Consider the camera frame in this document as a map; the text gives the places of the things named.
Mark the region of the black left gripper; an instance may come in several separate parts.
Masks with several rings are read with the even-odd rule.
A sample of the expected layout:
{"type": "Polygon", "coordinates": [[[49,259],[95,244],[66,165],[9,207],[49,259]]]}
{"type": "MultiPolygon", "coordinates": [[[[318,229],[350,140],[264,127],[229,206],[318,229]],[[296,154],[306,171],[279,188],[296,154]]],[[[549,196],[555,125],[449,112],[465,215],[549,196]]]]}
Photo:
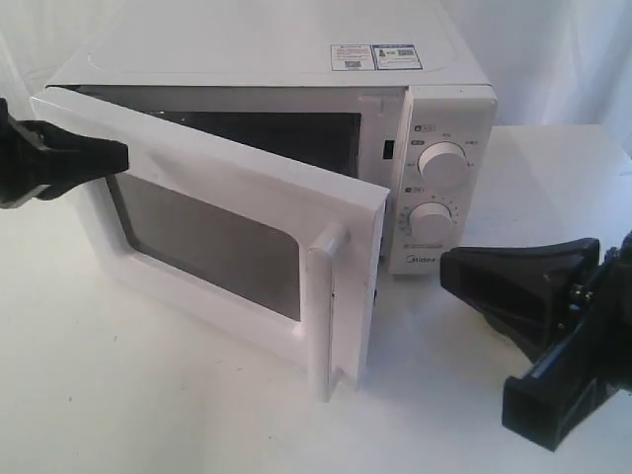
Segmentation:
{"type": "Polygon", "coordinates": [[[52,200],[129,168],[128,146],[69,132],[42,120],[14,118],[1,99],[1,208],[52,200]]]}

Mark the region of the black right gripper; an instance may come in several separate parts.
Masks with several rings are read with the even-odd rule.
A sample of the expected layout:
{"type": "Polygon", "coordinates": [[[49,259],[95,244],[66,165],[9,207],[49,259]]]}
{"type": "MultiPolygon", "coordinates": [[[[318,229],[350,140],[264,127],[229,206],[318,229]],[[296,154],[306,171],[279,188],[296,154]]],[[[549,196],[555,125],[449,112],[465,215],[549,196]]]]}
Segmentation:
{"type": "MultiPolygon", "coordinates": [[[[440,258],[443,289],[505,321],[550,326],[596,268],[600,244],[582,238],[538,247],[457,247],[440,258]]],[[[549,338],[503,392],[503,426],[518,435],[568,435],[620,389],[631,389],[631,236],[609,249],[589,285],[580,324],[549,338]]]]}

